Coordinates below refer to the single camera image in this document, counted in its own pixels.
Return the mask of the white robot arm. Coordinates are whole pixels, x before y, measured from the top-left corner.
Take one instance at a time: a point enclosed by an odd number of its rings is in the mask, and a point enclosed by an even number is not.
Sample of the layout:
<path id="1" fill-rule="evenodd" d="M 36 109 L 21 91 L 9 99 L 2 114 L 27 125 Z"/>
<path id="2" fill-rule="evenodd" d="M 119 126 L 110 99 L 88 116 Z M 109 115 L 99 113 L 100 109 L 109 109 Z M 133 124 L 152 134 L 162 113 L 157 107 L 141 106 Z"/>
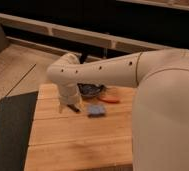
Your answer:
<path id="1" fill-rule="evenodd" d="M 79 83 L 135 88 L 133 170 L 189 171 L 188 49 L 139 52 L 86 64 L 67 53 L 47 74 L 63 106 L 80 101 Z"/>

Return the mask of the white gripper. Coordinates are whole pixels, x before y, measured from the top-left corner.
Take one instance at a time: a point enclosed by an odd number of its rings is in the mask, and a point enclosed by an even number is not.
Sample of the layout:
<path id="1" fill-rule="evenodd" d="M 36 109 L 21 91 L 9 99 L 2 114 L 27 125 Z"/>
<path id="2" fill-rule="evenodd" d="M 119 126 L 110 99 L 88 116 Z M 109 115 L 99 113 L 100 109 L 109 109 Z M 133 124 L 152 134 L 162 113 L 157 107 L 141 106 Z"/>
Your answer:
<path id="1" fill-rule="evenodd" d="M 58 99 L 60 114 L 67 105 L 75 105 L 79 108 L 81 104 L 79 89 L 76 85 L 58 86 Z"/>

